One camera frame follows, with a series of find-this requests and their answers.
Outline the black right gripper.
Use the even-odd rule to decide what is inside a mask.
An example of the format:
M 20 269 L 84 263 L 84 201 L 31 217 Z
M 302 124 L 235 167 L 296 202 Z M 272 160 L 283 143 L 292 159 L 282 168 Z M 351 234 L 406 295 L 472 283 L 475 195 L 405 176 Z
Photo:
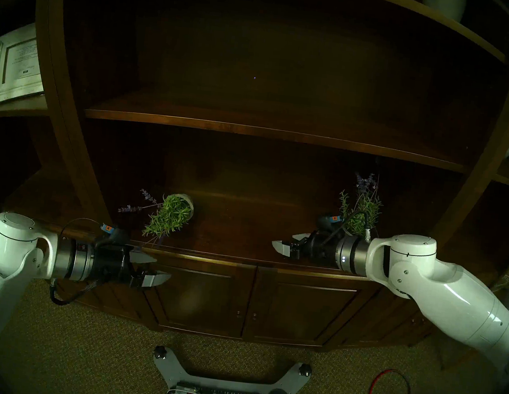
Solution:
M 324 242 L 331 233 L 314 230 L 311 233 L 299 233 L 292 235 L 292 241 L 272 241 L 271 245 L 276 252 L 293 260 L 300 260 L 301 252 L 306 242 L 305 258 L 312 263 L 337 267 L 336 248 L 342 239 L 341 234 L 334 235 Z

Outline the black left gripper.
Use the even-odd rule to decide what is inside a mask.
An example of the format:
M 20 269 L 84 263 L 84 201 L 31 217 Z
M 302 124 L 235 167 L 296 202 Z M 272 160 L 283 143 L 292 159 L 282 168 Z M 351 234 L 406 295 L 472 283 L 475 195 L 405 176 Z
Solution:
M 133 246 L 101 245 L 94 248 L 91 281 L 129 284 L 132 289 L 149 289 L 166 283 L 172 275 L 163 271 L 135 269 L 132 264 L 150 264 L 157 260 Z

